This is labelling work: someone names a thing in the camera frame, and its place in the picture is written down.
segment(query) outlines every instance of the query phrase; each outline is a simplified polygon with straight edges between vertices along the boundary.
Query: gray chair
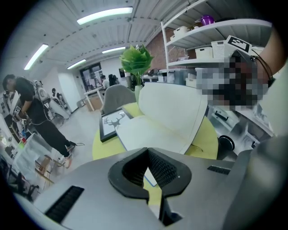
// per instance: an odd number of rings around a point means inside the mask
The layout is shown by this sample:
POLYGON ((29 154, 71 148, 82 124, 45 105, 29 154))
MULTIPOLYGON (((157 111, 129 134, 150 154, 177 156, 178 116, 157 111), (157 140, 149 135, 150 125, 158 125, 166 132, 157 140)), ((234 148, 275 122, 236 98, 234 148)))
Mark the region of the gray chair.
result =
POLYGON ((136 102, 135 94, 124 85, 116 84, 105 91, 104 104, 101 108, 102 114, 115 111, 122 105, 136 102))

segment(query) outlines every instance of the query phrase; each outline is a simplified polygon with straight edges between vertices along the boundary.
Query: framed deer picture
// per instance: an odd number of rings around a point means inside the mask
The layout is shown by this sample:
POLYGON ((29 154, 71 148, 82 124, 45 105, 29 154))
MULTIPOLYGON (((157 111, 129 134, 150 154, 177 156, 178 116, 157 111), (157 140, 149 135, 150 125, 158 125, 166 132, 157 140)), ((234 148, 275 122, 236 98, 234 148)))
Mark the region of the framed deer picture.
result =
POLYGON ((102 115, 100 119, 101 142, 105 142, 112 137, 117 136, 117 133, 115 131, 117 125, 120 125, 126 120, 130 120, 132 118, 132 115, 124 108, 121 108, 109 114, 102 115))

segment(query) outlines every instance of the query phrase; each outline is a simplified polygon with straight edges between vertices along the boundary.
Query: green plant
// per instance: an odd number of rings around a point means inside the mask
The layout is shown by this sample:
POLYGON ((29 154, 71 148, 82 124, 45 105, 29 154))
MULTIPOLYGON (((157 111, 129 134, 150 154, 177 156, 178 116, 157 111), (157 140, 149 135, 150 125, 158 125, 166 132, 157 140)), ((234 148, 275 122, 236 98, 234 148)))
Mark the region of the green plant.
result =
POLYGON ((144 45, 140 49, 135 49, 132 45, 120 56, 123 70, 136 76, 137 84, 141 84, 141 76, 151 67, 154 57, 144 45))

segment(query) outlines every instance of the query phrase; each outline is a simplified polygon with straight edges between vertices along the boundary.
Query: black shirt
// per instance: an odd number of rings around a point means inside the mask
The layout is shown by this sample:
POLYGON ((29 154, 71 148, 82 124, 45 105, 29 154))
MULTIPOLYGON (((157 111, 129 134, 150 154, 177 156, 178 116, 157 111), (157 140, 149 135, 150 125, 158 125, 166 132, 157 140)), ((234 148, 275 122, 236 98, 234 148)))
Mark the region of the black shirt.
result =
POLYGON ((29 118, 32 119, 33 123, 39 123, 46 120, 42 102, 34 98, 33 83, 31 81, 24 77, 18 77, 16 79, 16 91, 20 94, 22 105, 24 105, 25 101, 32 101, 32 104, 27 110, 27 114, 29 118))

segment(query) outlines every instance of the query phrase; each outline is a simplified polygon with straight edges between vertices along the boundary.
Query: drawer handle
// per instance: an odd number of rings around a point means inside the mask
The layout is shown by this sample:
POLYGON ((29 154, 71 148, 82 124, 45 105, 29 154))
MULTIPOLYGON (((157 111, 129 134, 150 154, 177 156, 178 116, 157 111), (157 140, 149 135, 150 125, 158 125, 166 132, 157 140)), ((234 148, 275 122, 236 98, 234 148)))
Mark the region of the drawer handle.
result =
POLYGON ((216 111, 215 115, 219 118, 221 118, 222 120, 224 121, 227 121, 228 120, 228 117, 223 117, 222 115, 220 115, 219 113, 217 113, 218 111, 216 111))

